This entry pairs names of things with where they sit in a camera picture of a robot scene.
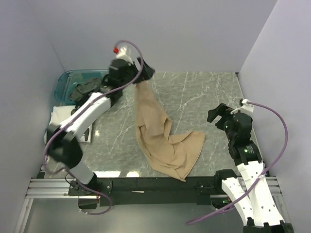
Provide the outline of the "tan t shirt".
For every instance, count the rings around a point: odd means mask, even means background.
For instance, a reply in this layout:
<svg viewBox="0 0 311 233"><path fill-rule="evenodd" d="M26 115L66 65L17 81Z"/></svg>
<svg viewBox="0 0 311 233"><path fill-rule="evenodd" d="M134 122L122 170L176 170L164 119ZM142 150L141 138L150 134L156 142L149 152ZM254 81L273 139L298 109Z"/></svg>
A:
<svg viewBox="0 0 311 233"><path fill-rule="evenodd" d="M196 164L206 135L190 131L171 134L172 121L147 81L135 85L136 139L155 171L185 182Z"/></svg>

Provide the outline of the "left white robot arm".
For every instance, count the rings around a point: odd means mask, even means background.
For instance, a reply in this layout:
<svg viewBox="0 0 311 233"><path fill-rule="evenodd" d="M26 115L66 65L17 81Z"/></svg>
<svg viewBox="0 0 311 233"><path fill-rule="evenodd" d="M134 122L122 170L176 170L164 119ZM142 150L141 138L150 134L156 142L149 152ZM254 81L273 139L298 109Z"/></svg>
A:
<svg viewBox="0 0 311 233"><path fill-rule="evenodd" d="M60 124L47 127L47 143L44 157L64 164L64 169L80 183L86 195L99 189L96 174L82 160L79 139L93 122L109 110L130 84L138 84L152 78L155 69L138 57L141 67L134 62L117 58L112 60L108 72L101 78L93 78L75 87L69 99L76 103L75 112Z"/></svg>

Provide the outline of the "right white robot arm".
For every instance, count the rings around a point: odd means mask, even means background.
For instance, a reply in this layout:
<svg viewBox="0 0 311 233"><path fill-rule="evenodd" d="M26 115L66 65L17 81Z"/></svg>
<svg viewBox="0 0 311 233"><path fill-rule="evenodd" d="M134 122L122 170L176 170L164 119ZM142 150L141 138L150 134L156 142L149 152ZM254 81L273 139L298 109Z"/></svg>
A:
<svg viewBox="0 0 311 233"><path fill-rule="evenodd" d="M207 121L220 117L215 126L225 132L228 151L242 176L245 189L231 169L219 170L214 175L213 188L226 193L243 221L244 233L292 233L274 202L266 180L263 159L257 145L251 140L254 106L242 100L233 109L224 103L208 111Z"/></svg>

